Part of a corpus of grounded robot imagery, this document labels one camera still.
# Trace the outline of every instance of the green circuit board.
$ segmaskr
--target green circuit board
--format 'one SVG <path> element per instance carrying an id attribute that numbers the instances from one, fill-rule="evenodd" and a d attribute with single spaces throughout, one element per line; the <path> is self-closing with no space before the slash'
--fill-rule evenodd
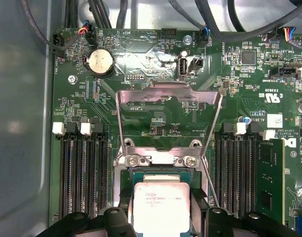
<path id="1" fill-rule="evenodd" d="M 75 32 L 76 29 L 57 31 L 65 40 Z M 186 35 L 192 38 L 190 45 L 183 43 Z M 161 30 L 104 29 L 97 30 L 98 45 L 89 45 L 81 36 L 66 51 L 65 58 L 55 57 L 53 122 L 75 123 L 79 127 L 81 122 L 93 119 L 104 124 L 108 159 L 102 177 L 106 193 L 103 206 L 112 206 L 113 159 L 120 147 L 115 93 L 121 89 L 143 90 L 152 81 L 184 81 L 195 91 L 218 90 L 224 99 L 215 131 L 223 123 L 234 125 L 240 117 L 249 117 L 262 131 L 275 130 L 276 138 L 284 138 L 284 143 L 274 143 L 277 153 L 271 151 L 278 162 L 267 167 L 260 165 L 269 175 L 259 176 L 257 182 L 279 186 L 281 190 L 272 188 L 266 194 L 273 205 L 279 206 L 270 208 L 270 214 L 293 228 L 295 217 L 302 215 L 302 114 L 298 110 L 302 103 L 302 51 L 283 40 L 268 41 L 266 36 L 237 43 L 222 43 L 209 37 L 203 47 L 199 38 L 198 31 L 175 31 L 167 39 Z M 295 35 L 293 39 L 302 42 L 302 36 Z M 114 57 L 115 70 L 105 78 L 93 76 L 83 64 L 84 55 L 97 48 L 108 50 Z M 182 51 L 187 52 L 188 65 L 194 59 L 203 62 L 198 71 L 183 78 L 176 71 L 176 60 Z M 277 75 L 275 70 L 286 65 L 297 68 L 297 74 Z M 70 75 L 77 77 L 76 84 L 68 82 Z M 174 98 L 156 103 L 130 102 L 121 109 L 124 137 L 131 138 L 136 146 L 159 150 L 187 147 L 193 139 L 203 141 L 213 111 L 203 103 L 177 103 Z M 213 139 L 206 154 L 210 164 L 214 161 L 214 143 Z M 54 135 L 51 224 L 60 209 L 60 147 Z"/>

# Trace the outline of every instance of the cable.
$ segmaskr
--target cable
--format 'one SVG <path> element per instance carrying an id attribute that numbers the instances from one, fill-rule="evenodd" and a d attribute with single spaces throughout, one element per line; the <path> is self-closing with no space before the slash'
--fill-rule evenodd
<path id="1" fill-rule="evenodd" d="M 228 3 L 227 3 L 228 4 L 228 13 L 229 13 L 231 23 L 234 26 L 234 28 L 236 29 L 236 31 L 246 32 L 245 29 L 243 28 L 243 26 L 241 25 L 239 18 L 236 14 L 234 1 L 235 0 L 228 0 Z"/>
<path id="2" fill-rule="evenodd" d="M 71 0 L 66 0 L 64 7 L 64 28 L 70 27 L 70 2 Z"/>
<path id="3" fill-rule="evenodd" d="M 176 0 L 169 0 L 169 3 L 181 16 L 188 20 L 193 26 L 201 30 L 204 29 L 204 25 L 200 24 L 198 21 L 194 20 L 190 15 L 188 15 L 187 12 L 181 7 L 181 5 L 179 5 Z"/>
<path id="4" fill-rule="evenodd" d="M 120 11 L 116 23 L 117 29 L 123 29 L 126 20 L 127 9 L 128 9 L 128 0 L 120 0 Z"/>
<path id="5" fill-rule="evenodd" d="M 90 5 L 91 11 L 93 13 L 96 25 L 98 28 L 104 28 L 104 23 L 102 20 L 101 13 L 98 11 L 97 5 L 95 0 L 88 0 L 88 3 Z"/>
<path id="6" fill-rule="evenodd" d="M 281 26 L 286 24 L 287 22 L 294 19 L 296 16 L 298 16 L 300 13 L 302 13 L 302 4 L 288 13 L 287 15 L 281 17 L 280 19 L 263 26 L 259 29 L 246 32 L 246 33 L 221 33 L 218 29 L 218 26 L 216 24 L 216 21 L 214 19 L 214 16 L 211 12 L 211 9 L 209 7 L 209 3 L 207 0 L 195 0 L 197 8 L 206 22 L 207 26 L 209 27 L 211 33 L 214 35 L 214 37 L 217 40 L 223 41 L 223 42 L 235 42 L 235 41 L 244 41 L 246 39 L 249 39 L 251 37 L 255 37 L 258 35 L 265 34 L 267 32 L 273 31 L 277 26 Z"/>
<path id="7" fill-rule="evenodd" d="M 293 27 L 292 30 L 290 31 L 290 33 L 289 33 L 289 40 L 291 40 L 291 37 L 293 36 L 293 33 L 294 33 L 295 29 L 296 28 Z"/>
<path id="8" fill-rule="evenodd" d="M 27 3 L 27 0 L 21 0 L 21 4 L 24 10 L 24 13 L 32 27 L 32 29 L 34 30 L 34 32 L 36 33 L 36 35 L 38 36 L 39 39 L 41 39 L 45 44 L 47 44 L 49 47 L 57 50 L 57 51 L 65 51 L 66 49 L 70 48 L 79 38 L 79 34 L 75 34 L 71 40 L 64 46 L 57 46 L 53 43 L 51 43 L 49 40 L 47 40 L 47 38 L 42 34 L 42 32 L 40 31 L 40 29 L 38 28 L 34 17 L 30 11 L 29 5 Z"/>
<path id="9" fill-rule="evenodd" d="M 302 45 L 301 44 L 298 44 L 296 42 L 294 42 L 292 39 L 288 41 L 289 44 L 291 44 L 292 46 L 294 47 L 297 47 L 299 49 L 302 49 Z"/>
<path id="10" fill-rule="evenodd" d="M 106 12 L 106 8 L 103 4 L 103 1 L 102 0 L 96 0 L 96 4 L 98 6 L 98 10 L 101 13 L 102 20 L 103 20 L 103 23 L 105 25 L 105 28 L 112 28 L 112 25 L 111 25 L 111 22 L 108 18 L 108 14 Z"/>
<path id="11" fill-rule="evenodd" d="M 77 0 L 70 0 L 70 18 L 71 18 L 71 27 L 77 28 L 78 27 L 78 16 L 77 16 Z"/>

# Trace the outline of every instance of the connector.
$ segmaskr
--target connector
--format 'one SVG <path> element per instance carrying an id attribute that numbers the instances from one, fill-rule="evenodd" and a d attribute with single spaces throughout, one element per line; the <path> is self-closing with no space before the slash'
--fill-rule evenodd
<path id="1" fill-rule="evenodd" d="M 205 30 L 199 31 L 198 48 L 205 48 L 209 43 L 209 36 L 206 35 Z"/>
<path id="2" fill-rule="evenodd" d="M 188 73 L 187 59 L 180 58 L 176 68 L 177 68 L 178 76 L 181 76 L 181 77 L 187 76 L 187 73 Z"/>
<path id="3" fill-rule="evenodd" d="M 60 34 L 53 34 L 52 42 L 53 42 L 54 45 L 60 46 L 60 47 L 62 47 L 62 46 L 65 45 L 65 40 L 64 40 L 64 38 L 62 37 L 62 35 L 60 35 Z M 58 51 L 58 50 L 53 49 L 52 52 L 53 52 L 58 58 L 64 58 L 64 56 L 65 56 L 65 52 L 64 52 L 64 51 Z"/>
<path id="4" fill-rule="evenodd" d="M 190 73 L 197 73 L 199 69 L 203 68 L 204 60 L 201 58 L 193 58 L 189 65 L 189 72 Z"/>
<path id="5" fill-rule="evenodd" d="M 88 32 L 85 33 L 85 39 L 89 43 L 89 45 L 97 45 L 96 42 L 96 30 L 93 24 L 88 25 Z"/>

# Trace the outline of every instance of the sticker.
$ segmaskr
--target sticker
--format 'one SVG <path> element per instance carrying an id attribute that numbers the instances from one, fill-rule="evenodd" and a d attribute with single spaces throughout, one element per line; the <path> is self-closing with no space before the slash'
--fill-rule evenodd
<path id="1" fill-rule="evenodd" d="M 295 151 L 290 152 L 290 156 L 292 158 L 295 158 L 297 156 L 297 152 L 295 152 Z"/>
<path id="2" fill-rule="evenodd" d="M 268 114 L 267 115 L 268 128 L 283 128 L 283 115 L 282 114 Z"/>

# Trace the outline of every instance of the white label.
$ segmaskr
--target white label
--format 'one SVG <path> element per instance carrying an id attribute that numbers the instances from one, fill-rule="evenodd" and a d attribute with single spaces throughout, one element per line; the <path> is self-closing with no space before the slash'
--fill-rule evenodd
<path id="1" fill-rule="evenodd" d="M 283 115 L 282 114 L 267 114 L 267 127 L 268 128 L 283 128 Z"/>
<path id="2" fill-rule="evenodd" d="M 283 98 L 283 94 L 259 93 L 259 97 L 266 98 L 265 103 L 280 103 L 280 98 Z"/>

